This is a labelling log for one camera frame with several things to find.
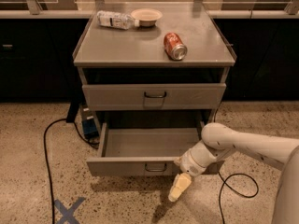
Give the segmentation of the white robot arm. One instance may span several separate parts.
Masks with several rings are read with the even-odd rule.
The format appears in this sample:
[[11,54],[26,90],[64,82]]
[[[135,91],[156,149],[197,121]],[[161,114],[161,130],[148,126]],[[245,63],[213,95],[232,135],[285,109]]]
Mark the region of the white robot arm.
[[271,224],[299,224],[299,140],[241,133],[215,122],[208,123],[201,140],[175,160],[182,173],[175,177],[168,199],[176,201],[210,164],[235,151],[269,162],[281,171]]

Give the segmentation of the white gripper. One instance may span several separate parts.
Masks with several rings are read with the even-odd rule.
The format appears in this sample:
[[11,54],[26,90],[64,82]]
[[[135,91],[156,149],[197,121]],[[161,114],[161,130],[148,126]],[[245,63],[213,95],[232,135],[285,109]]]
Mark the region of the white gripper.
[[174,179],[168,195],[170,202],[175,202],[189,187],[192,183],[192,176],[199,176],[206,170],[205,167],[202,167],[195,162],[189,151],[185,152],[182,156],[175,158],[174,164],[178,166],[183,173],[176,175]]

